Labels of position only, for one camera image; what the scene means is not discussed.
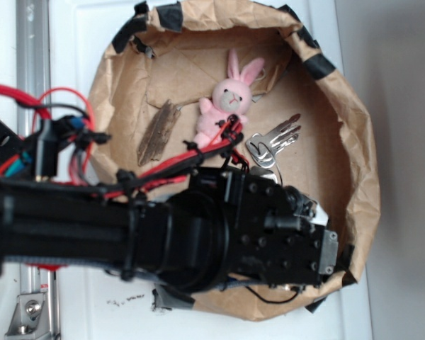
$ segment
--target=black tape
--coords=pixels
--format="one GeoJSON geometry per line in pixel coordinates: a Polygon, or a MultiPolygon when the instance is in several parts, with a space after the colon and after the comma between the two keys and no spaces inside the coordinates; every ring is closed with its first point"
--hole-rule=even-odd
{"type": "Polygon", "coordinates": [[[135,15],[129,19],[124,26],[118,31],[112,40],[115,52],[121,53],[125,50],[127,43],[134,33],[145,32],[147,30],[148,5],[142,2],[134,7],[135,15]]]}
{"type": "Polygon", "coordinates": [[[336,271],[348,271],[349,266],[351,265],[351,259],[353,258],[355,246],[352,244],[347,244],[340,257],[337,259],[335,265],[336,271]]]}
{"type": "Polygon", "coordinates": [[[324,302],[326,301],[327,297],[323,297],[320,300],[315,301],[314,303],[311,303],[308,306],[305,306],[305,309],[308,310],[309,312],[311,312],[312,314],[315,313],[318,309],[318,307],[324,302]]]}
{"type": "Polygon", "coordinates": [[[156,7],[161,26],[167,30],[181,32],[183,27],[183,9],[181,3],[156,7]]]}
{"type": "Polygon", "coordinates": [[[294,19],[296,19],[297,21],[300,22],[298,15],[296,14],[296,12],[294,12],[294,10],[291,7],[289,7],[289,5],[283,5],[282,7],[279,7],[277,9],[279,11],[286,12],[286,13],[290,14],[294,19]]]}
{"type": "Polygon", "coordinates": [[[335,71],[335,66],[322,53],[305,60],[303,64],[314,80],[323,79],[335,71]]]}
{"type": "Polygon", "coordinates": [[[146,46],[139,38],[137,38],[136,36],[134,36],[134,44],[135,47],[137,48],[137,51],[142,52],[142,53],[146,53],[148,46],[146,46]]]}
{"type": "Polygon", "coordinates": [[[301,40],[304,40],[307,45],[309,45],[311,48],[319,48],[319,43],[312,38],[310,35],[310,32],[308,29],[303,26],[298,32],[296,32],[297,35],[299,35],[299,38],[301,40]]]}
{"type": "Polygon", "coordinates": [[[351,272],[347,271],[344,277],[341,279],[341,286],[346,287],[348,285],[355,285],[357,283],[356,278],[351,274],[351,272]]]}
{"type": "Polygon", "coordinates": [[[153,290],[153,309],[192,310],[195,300],[187,294],[180,293],[165,285],[155,285],[153,290]]]}

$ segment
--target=crumpled brown paper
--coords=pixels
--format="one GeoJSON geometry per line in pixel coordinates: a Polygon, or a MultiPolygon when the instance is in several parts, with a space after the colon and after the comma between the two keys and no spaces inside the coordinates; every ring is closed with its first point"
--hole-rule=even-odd
{"type": "MultiPolygon", "coordinates": [[[[347,268],[334,273],[320,288],[308,287],[284,305],[265,304],[236,288],[195,294],[194,308],[263,320],[308,305],[344,283],[359,281],[380,217],[373,129],[366,108],[339,71],[318,81],[308,74],[302,62],[321,50],[296,34],[302,24],[288,13],[247,0],[188,0],[181,5],[182,33],[163,29],[153,10],[147,32],[136,35],[152,48],[153,59],[136,52],[131,43],[120,54],[109,46],[103,56],[90,99],[99,130],[112,134],[113,139],[93,153],[99,177],[113,181],[118,168],[141,174],[156,165],[138,167],[137,147],[152,116],[167,99],[183,108],[163,158],[184,152],[182,141],[195,135],[198,99],[209,96],[226,77],[228,50],[237,48],[242,64],[264,57],[266,77],[252,90],[265,95],[252,104],[244,135],[266,134],[290,116],[301,114],[299,140],[277,156],[283,180],[322,204],[331,228],[339,234],[339,257],[351,258],[347,268]]],[[[251,160],[244,143],[238,149],[251,160]]],[[[207,165],[221,163],[214,159],[207,165]]],[[[169,186],[156,194],[184,187],[169,186]]],[[[255,289],[269,300],[292,295],[282,288],[255,289]]]]}

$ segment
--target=silver key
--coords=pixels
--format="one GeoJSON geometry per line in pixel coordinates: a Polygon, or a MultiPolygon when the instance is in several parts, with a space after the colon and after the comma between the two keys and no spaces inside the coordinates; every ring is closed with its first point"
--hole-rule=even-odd
{"type": "Polygon", "coordinates": [[[246,141],[247,149],[259,166],[265,169],[271,168],[276,162],[276,154],[298,140],[301,127],[295,123],[299,118],[298,113],[277,125],[266,135],[256,133],[246,141]]]}

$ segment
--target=bunny ear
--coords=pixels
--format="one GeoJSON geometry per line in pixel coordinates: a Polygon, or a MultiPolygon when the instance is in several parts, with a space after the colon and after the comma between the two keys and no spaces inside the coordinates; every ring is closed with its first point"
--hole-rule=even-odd
{"type": "Polygon", "coordinates": [[[228,77],[239,80],[239,62],[236,50],[232,48],[228,54],[228,77]]]}
{"type": "Polygon", "coordinates": [[[242,69],[241,77],[239,80],[241,80],[243,83],[249,86],[250,84],[254,82],[254,80],[259,75],[263,67],[264,67],[263,58],[256,58],[252,60],[242,69]]]}

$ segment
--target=stuffed toy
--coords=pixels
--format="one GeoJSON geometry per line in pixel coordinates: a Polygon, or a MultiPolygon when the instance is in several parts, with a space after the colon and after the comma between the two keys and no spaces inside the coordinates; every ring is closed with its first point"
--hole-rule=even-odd
{"type": "Polygon", "coordinates": [[[229,51],[228,79],[216,85],[212,93],[212,101],[208,98],[199,100],[201,115],[197,122],[197,135],[193,141],[200,149],[211,142],[219,142],[219,140],[213,140],[220,130],[217,123],[227,120],[229,115],[236,114],[243,124],[247,123],[248,118],[245,114],[252,101],[250,84],[254,82],[263,67],[264,59],[256,58],[244,66],[239,73],[236,50],[229,51]]]}

